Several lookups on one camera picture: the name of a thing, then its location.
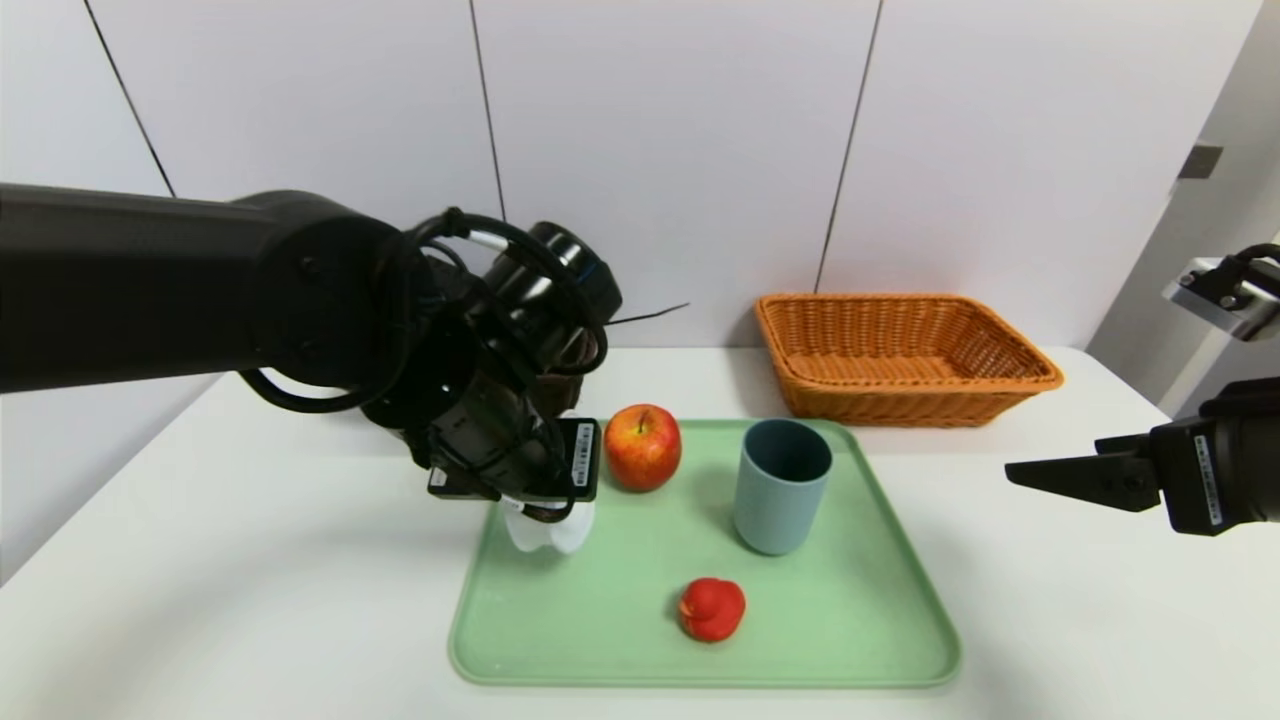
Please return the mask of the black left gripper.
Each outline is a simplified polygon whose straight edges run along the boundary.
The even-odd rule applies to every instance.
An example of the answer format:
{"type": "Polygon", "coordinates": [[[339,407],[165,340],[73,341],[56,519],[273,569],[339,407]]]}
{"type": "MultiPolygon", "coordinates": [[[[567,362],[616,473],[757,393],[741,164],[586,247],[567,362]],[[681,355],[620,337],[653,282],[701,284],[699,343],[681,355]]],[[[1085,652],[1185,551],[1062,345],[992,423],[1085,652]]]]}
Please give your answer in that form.
{"type": "Polygon", "coordinates": [[[507,420],[479,393],[463,397],[426,433],[428,493],[451,501],[590,503],[600,473],[600,424],[575,416],[582,380],[541,375],[521,397],[498,396],[507,420]]]}

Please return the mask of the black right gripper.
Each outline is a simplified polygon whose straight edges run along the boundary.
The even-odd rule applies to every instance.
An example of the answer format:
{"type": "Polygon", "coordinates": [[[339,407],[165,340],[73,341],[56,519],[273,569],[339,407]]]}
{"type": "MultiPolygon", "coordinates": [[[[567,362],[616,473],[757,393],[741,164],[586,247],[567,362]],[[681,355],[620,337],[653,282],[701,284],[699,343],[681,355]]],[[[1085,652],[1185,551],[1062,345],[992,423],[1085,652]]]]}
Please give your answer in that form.
{"type": "Polygon", "coordinates": [[[1194,418],[1151,434],[1100,438],[1094,451],[1004,470],[1015,486],[1126,512],[1160,506],[1160,483],[1170,524],[1183,534],[1279,521],[1276,397],[1212,398],[1194,418]]]}

